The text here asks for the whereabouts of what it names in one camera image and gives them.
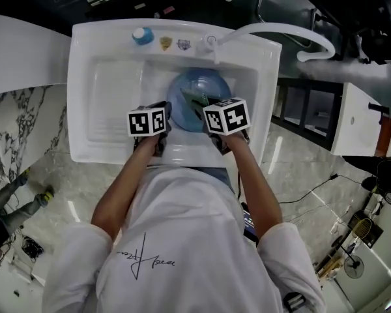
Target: marble wall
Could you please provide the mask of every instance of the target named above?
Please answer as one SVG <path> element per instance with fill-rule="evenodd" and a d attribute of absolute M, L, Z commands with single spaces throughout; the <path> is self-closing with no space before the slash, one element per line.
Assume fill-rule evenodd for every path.
<path fill-rule="evenodd" d="M 0 94 L 0 178 L 11 182 L 59 143 L 66 130 L 66 85 Z"/>

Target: fan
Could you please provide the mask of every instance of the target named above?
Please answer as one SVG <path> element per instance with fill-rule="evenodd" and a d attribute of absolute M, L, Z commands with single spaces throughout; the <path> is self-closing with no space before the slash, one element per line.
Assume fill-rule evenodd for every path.
<path fill-rule="evenodd" d="M 361 277 L 364 273 L 364 262 L 356 255 L 349 255 L 344 267 L 346 275 L 353 279 Z"/>
<path fill-rule="evenodd" d="M 340 244 L 341 239 L 342 236 L 338 237 L 332 243 L 332 247 L 342 248 L 342 250 L 348 256 L 347 259 L 345 260 L 345 265 L 344 265 L 346 275 L 348 275 L 353 279 L 359 278 L 364 273 L 364 269 L 365 269 L 364 262 L 361 260 L 359 256 L 351 255 L 346 249 L 344 249 Z"/>

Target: sink basin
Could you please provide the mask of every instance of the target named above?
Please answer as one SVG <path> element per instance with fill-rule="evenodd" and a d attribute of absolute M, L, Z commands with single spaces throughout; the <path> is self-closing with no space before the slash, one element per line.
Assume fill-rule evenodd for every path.
<path fill-rule="evenodd" d="M 138 46 L 137 27 L 150 27 L 155 39 Z M 233 96 L 246 100 L 252 127 L 251 150 L 260 163 L 276 92 L 281 45 L 245 35 L 222 46 L 220 64 L 197 43 L 206 33 L 230 29 L 175 20 L 112 20 L 75 25 L 68 66 L 68 133 L 77 162 L 123 164 L 133 151 L 126 113 L 166 99 L 172 80 L 193 67 L 213 68 Z M 161 37 L 172 38 L 165 51 Z M 190 47 L 179 48 L 179 40 Z M 170 120 L 172 131 L 162 158 L 152 164 L 225 167 L 224 157 L 202 133 L 187 132 Z"/>

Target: fiducial marker cube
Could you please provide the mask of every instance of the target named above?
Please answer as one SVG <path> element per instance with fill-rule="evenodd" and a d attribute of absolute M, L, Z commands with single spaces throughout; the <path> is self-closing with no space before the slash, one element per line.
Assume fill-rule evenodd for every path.
<path fill-rule="evenodd" d="M 230 98 L 203 108 L 210 133 L 229 134 L 250 127 L 246 101 L 239 97 Z"/>
<path fill-rule="evenodd" d="M 166 131 L 165 108 L 142 108 L 128 112 L 128 135 L 150 137 Z"/>

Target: faucet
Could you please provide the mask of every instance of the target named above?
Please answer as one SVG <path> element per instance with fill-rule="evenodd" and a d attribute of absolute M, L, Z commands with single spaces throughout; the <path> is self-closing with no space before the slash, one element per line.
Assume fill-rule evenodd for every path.
<path fill-rule="evenodd" d="M 334 56 L 335 49 L 333 44 L 327 40 L 325 37 L 310 31 L 305 28 L 298 27 L 296 25 L 284 24 L 284 23 L 253 23 L 245 25 L 237 30 L 228 33 L 222 38 L 217 38 L 217 35 L 207 33 L 201 42 L 199 43 L 199 49 L 204 52 L 213 52 L 214 53 L 214 63 L 218 64 L 219 59 L 219 47 L 223 46 L 226 42 L 229 42 L 232 39 L 235 39 L 242 35 L 247 35 L 250 33 L 283 33 L 289 35 L 295 35 L 297 37 L 306 38 L 320 44 L 326 49 L 323 52 L 304 52 L 299 51 L 297 53 L 297 59 L 299 61 L 305 62 L 310 59 L 329 59 Z"/>

